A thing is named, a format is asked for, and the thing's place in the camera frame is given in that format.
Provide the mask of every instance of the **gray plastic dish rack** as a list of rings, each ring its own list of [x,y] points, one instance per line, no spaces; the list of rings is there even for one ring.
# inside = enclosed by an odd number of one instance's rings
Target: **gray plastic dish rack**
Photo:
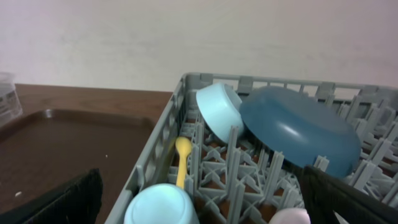
[[[280,78],[188,73],[179,81],[148,139],[107,224],[123,223],[133,196],[158,183],[175,184],[178,162],[174,142],[186,136],[193,143],[185,190],[200,220],[208,223],[267,223],[282,208],[304,207],[299,183],[282,169],[283,152],[256,139],[219,144],[198,110],[196,91],[215,82],[231,85],[241,98],[260,86],[278,85],[308,94],[353,125],[363,151],[356,170],[343,181],[370,197],[398,208],[398,90],[384,86],[311,82]],[[326,170],[319,155],[314,166]]]

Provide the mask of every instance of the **dark blue plate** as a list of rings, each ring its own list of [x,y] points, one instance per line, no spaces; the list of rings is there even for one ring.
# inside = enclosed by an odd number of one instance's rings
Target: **dark blue plate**
[[[327,174],[345,177],[356,167],[361,144],[355,130],[325,105],[278,86],[254,90],[239,109],[248,129],[293,164],[330,161]]]

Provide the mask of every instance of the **brown tray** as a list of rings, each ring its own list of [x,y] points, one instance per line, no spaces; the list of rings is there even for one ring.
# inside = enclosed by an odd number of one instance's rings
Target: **brown tray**
[[[0,129],[0,213],[99,168],[104,192],[96,223],[104,223],[153,127],[145,118],[67,110],[9,123]]]

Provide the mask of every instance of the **plastic spoon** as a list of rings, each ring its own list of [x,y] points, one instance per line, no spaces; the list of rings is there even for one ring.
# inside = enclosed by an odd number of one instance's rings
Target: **plastic spoon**
[[[178,137],[177,140],[175,140],[175,147],[180,155],[176,185],[184,189],[184,180],[185,175],[187,174],[187,159],[189,154],[192,152],[192,144],[189,139]]]

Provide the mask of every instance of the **bowl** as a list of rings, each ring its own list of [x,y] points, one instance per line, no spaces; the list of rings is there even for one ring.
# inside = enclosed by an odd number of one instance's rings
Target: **bowl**
[[[359,161],[361,144],[353,127],[306,95],[265,86],[245,99],[240,113],[260,141],[299,167],[326,156],[330,161],[326,173],[345,177]]]
[[[197,103],[206,124],[220,140],[228,142],[231,126],[238,127],[238,137],[243,134],[242,100],[230,86],[215,83],[198,90]]]

